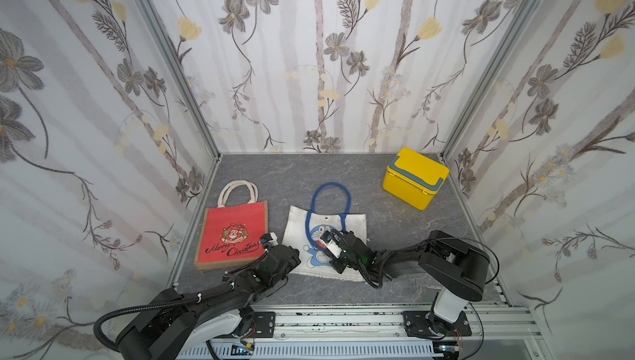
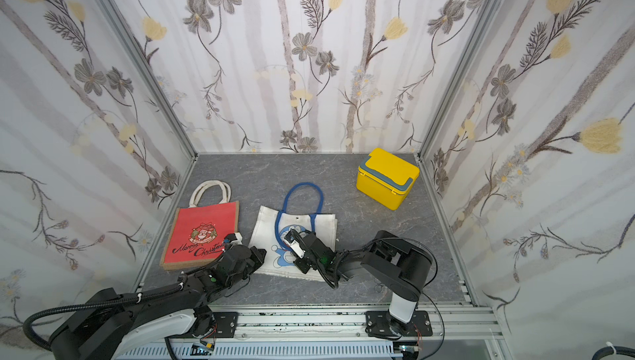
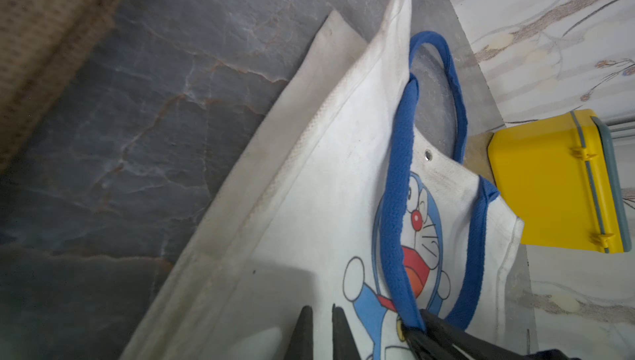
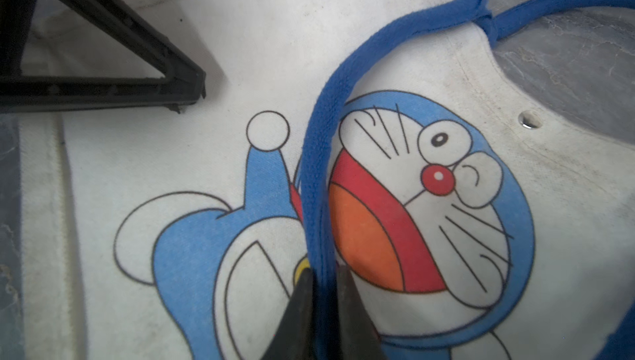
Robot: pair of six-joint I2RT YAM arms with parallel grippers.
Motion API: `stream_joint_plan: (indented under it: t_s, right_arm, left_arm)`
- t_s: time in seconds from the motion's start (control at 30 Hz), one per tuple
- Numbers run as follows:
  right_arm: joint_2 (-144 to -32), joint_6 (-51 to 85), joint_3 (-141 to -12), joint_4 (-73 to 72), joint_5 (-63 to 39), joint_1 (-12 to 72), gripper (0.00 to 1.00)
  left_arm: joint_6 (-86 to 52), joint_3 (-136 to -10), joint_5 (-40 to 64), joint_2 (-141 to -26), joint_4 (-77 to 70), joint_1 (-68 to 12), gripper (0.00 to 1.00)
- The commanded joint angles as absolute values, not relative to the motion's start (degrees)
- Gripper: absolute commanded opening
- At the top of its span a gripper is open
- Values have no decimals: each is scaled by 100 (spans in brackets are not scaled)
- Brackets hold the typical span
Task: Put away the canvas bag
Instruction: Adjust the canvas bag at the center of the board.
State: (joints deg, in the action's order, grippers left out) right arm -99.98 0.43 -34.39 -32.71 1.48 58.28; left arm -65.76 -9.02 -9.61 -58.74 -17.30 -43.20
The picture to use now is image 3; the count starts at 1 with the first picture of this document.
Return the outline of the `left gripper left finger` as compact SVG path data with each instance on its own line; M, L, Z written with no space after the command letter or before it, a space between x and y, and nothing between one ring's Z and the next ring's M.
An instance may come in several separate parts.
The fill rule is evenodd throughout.
M310 305L302 308L284 360L314 359L314 313Z

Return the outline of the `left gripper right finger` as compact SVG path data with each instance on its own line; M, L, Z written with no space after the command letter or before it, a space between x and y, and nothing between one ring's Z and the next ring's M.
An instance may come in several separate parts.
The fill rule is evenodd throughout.
M334 360L360 360L346 313L335 305L332 307L332 353Z

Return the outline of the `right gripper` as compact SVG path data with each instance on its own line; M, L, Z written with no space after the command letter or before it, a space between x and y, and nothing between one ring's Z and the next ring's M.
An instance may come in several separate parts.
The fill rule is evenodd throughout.
M549 349L522 356L469 335L427 310L420 310L420 314L425 322L426 330L406 329L403 332L416 359L580 360L580 358L568 357L559 349Z

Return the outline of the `red jute Christmas bag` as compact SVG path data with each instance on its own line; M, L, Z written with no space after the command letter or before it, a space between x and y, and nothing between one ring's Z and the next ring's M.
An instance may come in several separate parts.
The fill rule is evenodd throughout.
M112 28L121 0L1 0L1 168Z

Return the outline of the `white Doraemon canvas bag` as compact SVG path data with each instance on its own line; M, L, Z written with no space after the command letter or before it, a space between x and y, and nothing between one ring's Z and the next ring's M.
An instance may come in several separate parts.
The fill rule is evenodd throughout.
M332 307L360 359L416 359L420 310L504 348L523 223L463 165L448 44L390 0L366 42L337 12L223 183L125 359L284 359L302 308L333 359Z

